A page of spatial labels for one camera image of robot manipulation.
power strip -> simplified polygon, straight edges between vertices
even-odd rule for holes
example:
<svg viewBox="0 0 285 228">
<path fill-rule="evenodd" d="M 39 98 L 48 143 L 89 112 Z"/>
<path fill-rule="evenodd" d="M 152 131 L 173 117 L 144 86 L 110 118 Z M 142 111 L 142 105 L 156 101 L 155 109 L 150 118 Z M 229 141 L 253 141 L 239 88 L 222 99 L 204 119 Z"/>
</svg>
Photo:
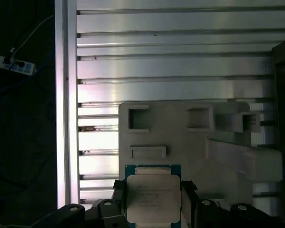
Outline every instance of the power strip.
<svg viewBox="0 0 285 228">
<path fill-rule="evenodd" d="M 10 71 L 17 72 L 20 74 L 25 74 L 25 75 L 32 75 L 35 72 L 36 65 L 33 63 L 13 59 L 11 60 L 10 64 L 6 64 L 4 63 L 4 59 L 5 59 L 4 56 L 0 56 L 0 68 L 1 69 L 10 70 Z M 17 64 L 14 64 L 13 67 L 10 69 L 12 64 L 15 62 L 22 62 L 24 63 L 24 66 L 19 67 Z"/>
</svg>

black frame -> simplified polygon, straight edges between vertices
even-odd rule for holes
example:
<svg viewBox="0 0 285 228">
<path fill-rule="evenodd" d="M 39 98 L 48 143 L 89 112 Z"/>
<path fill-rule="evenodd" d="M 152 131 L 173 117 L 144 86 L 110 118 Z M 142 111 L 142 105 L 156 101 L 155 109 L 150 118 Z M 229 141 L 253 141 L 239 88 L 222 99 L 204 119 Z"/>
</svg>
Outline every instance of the black frame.
<svg viewBox="0 0 285 228">
<path fill-rule="evenodd" d="M 280 200 L 282 203 L 282 219 L 285 223 L 285 41 L 272 49 L 275 66 L 275 104 L 277 110 L 277 149 L 282 153 L 283 180 L 281 183 Z"/>
</svg>

metal bolt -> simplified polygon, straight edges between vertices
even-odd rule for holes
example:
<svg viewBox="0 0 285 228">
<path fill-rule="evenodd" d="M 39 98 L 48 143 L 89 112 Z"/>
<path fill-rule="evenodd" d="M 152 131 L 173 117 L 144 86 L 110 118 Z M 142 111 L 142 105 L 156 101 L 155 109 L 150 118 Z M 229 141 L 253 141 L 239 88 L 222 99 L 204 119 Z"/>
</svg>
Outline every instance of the metal bolt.
<svg viewBox="0 0 285 228">
<path fill-rule="evenodd" d="M 70 211 L 76 211 L 76 210 L 78 210 L 78 207 L 72 207 L 72 208 L 70 208 Z"/>
<path fill-rule="evenodd" d="M 245 207 L 243 205 L 238 205 L 237 209 L 239 209 L 239 210 L 247 210 L 247 207 Z"/>
<path fill-rule="evenodd" d="M 202 203 L 203 203 L 204 205 L 210 205 L 210 204 L 211 204 L 210 201 L 208 201 L 208 200 L 204 200 L 204 201 L 202 201 Z"/>
</svg>

dark background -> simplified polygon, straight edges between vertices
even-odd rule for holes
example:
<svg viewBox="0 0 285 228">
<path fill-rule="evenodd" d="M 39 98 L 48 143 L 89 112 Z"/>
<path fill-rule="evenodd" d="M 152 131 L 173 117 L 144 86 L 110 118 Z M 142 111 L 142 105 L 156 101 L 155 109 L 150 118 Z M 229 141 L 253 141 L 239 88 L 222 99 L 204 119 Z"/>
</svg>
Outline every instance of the dark background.
<svg viewBox="0 0 285 228">
<path fill-rule="evenodd" d="M 0 55 L 21 44 L 54 0 L 0 0 Z M 57 206 L 54 18 L 18 51 L 16 59 L 45 67 L 27 82 L 0 93 L 0 223 L 31 225 Z M 27 76 L 0 69 L 0 89 Z"/>
</svg>

black mechanical arm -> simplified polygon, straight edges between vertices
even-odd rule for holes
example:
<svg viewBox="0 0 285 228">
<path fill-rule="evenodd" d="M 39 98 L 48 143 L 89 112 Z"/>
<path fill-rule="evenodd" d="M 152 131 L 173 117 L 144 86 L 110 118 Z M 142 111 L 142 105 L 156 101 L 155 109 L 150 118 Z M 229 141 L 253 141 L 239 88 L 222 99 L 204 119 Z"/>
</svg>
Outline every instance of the black mechanical arm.
<svg viewBox="0 0 285 228">
<path fill-rule="evenodd" d="M 285 228 L 278 219 L 248 204 L 234 204 L 223 208 L 217 202 L 200 199 L 192 181 L 181 182 L 181 211 L 189 228 Z M 126 183 L 115 181 L 112 199 L 103 199 L 87 211 L 78 204 L 65 205 L 54 211 L 32 228 L 128 228 L 124 216 L 126 208 Z"/>
</svg>

